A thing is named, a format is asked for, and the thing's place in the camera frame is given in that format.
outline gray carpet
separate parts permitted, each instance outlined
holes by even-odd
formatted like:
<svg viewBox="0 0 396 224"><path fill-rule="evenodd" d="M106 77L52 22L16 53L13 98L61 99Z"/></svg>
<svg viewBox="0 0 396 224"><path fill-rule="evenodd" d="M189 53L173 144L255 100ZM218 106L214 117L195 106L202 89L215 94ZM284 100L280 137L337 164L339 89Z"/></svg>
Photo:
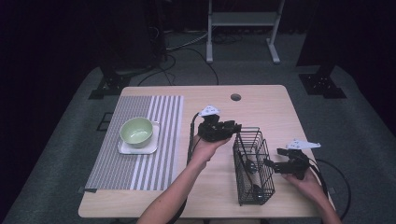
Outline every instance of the gray carpet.
<svg viewBox="0 0 396 224"><path fill-rule="evenodd" d="M196 36L170 34L167 44L176 46ZM281 60L278 65L272 63L262 35L234 38L241 40L214 45L211 66L219 77L219 84L284 85L307 139L322 145L313 149L315 156L337 166L350 183L352 201L344 222L394 223L396 139L364 99L352 76L339 67L332 72L333 81L344 91L347 99L307 95L298 74L315 73L318 67L295 67L304 35L278 35L276 49ZM188 48L169 53L176 58L176 64L167 70L166 75L159 73L142 83L150 73L133 77L131 86L139 83L141 86L216 85L216 76L211 68L198 53L190 50L196 49L205 56L205 44ZM169 57L161 67L166 69L172 62ZM82 198L78 188L88 180L106 134L97 132L96 127L104 113L114 111L118 101L118 96L88 99L101 78L98 68L87 75L4 223L111 223L115 220L78 216ZM319 167L341 213L347 204L347 187L334 169L323 163ZM271 219L270 223L318 223L318 220Z"/></svg>

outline green bowl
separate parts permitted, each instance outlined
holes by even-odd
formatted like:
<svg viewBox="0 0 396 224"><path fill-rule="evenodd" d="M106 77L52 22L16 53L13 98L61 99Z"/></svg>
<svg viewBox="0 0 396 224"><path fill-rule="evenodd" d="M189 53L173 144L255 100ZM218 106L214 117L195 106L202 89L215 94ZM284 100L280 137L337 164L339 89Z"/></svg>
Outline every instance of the green bowl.
<svg viewBox="0 0 396 224"><path fill-rule="evenodd" d="M149 119L129 119L120 129L121 139L132 147L145 147L152 136L152 123Z"/></svg>

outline black wire basket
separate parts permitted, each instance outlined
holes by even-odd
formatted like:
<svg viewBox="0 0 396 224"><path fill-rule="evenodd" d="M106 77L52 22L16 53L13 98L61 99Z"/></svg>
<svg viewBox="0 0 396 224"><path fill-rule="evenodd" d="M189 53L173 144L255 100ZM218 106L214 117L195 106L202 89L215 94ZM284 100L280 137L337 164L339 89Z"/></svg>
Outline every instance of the black wire basket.
<svg viewBox="0 0 396 224"><path fill-rule="evenodd" d="M233 143L238 202L265 204L275 193L273 169L264 165L270 160L268 147L260 128L244 127Z"/></svg>

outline gray striped placemat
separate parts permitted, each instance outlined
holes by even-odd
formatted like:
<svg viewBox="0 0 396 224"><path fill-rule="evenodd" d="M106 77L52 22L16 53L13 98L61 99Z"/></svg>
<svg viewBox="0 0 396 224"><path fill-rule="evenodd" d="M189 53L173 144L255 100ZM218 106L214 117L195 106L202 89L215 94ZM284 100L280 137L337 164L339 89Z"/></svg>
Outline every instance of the gray striped placemat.
<svg viewBox="0 0 396 224"><path fill-rule="evenodd" d="M121 96L85 189L166 189L177 174L183 99L183 96ZM118 152L120 127L135 117L160 122L158 149L152 154Z"/></svg>

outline table top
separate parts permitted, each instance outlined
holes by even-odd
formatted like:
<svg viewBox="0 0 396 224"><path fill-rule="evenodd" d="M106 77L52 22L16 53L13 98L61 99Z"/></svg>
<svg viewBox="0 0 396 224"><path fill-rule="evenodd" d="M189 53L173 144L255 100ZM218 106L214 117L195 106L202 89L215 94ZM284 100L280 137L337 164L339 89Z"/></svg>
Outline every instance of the table top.
<svg viewBox="0 0 396 224"><path fill-rule="evenodd" d="M241 100L231 96L239 94ZM276 154L294 138L306 140L288 92L280 85L127 87L121 96L182 95L184 97L177 173L186 165L192 117L207 105L220 109L220 121L235 120L243 127L259 127L272 161L287 161ZM195 133L198 124L195 121ZM276 193L264 205L239 205L233 164L233 140L218 149L198 177L181 217L260 218L317 217L314 205L280 174L273 174ZM310 149L304 153L314 160ZM81 217L140 217L161 190L98 189L84 192Z"/></svg>

